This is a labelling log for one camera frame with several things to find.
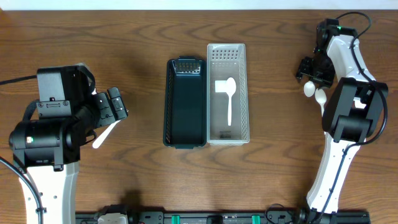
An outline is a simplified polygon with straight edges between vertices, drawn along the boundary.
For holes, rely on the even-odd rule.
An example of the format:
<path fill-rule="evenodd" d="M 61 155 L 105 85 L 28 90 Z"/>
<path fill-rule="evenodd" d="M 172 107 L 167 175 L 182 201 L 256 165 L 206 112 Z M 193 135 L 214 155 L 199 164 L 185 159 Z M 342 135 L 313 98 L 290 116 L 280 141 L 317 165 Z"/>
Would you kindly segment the white plastic spoon long handle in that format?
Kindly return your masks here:
<path fill-rule="evenodd" d="M 325 111 L 325 103 L 327 101 L 326 93 L 323 89 L 317 88 L 315 90 L 315 99 L 321 108 L 321 115 L 323 116 Z"/>

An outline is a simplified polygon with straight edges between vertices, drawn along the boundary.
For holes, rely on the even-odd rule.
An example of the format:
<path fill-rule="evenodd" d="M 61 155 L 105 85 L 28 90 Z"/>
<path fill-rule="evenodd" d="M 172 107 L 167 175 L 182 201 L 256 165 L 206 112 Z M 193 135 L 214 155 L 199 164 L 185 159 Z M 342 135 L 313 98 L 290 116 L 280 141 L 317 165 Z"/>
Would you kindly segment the white plastic knife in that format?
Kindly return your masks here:
<path fill-rule="evenodd" d="M 93 142 L 92 147 L 94 149 L 99 148 L 102 143 L 105 141 L 105 139 L 109 136 L 110 132 L 114 129 L 114 127 L 119 123 L 118 121 L 115 121 L 114 123 L 110 124 Z"/>

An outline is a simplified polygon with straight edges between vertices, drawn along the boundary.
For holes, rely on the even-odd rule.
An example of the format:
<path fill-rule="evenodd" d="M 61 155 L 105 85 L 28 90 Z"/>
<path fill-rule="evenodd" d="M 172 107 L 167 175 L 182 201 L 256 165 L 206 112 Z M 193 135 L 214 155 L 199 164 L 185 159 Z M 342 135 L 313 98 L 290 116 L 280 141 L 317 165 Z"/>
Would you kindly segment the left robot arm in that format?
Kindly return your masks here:
<path fill-rule="evenodd" d="M 28 223 L 75 223 L 80 148 L 99 148 L 128 116 L 120 91 L 98 93 L 79 63 L 38 69 L 39 99 L 9 136 L 12 168 L 24 193 Z"/>

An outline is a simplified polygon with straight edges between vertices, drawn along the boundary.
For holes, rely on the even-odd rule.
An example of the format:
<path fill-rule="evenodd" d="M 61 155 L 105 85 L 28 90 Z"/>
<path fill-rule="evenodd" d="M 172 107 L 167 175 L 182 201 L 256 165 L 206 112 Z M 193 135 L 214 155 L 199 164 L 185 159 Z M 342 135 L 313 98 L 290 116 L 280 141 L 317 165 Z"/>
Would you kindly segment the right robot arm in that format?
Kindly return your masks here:
<path fill-rule="evenodd" d="M 370 74 L 359 49 L 360 34 L 325 19 L 317 26 L 313 57 L 302 59 L 296 78 L 307 77 L 304 93 L 321 107 L 325 149 L 315 182 L 307 194 L 319 217 L 338 211 L 345 177 L 360 147 L 381 135 L 379 118 L 387 118 L 388 87 Z"/>

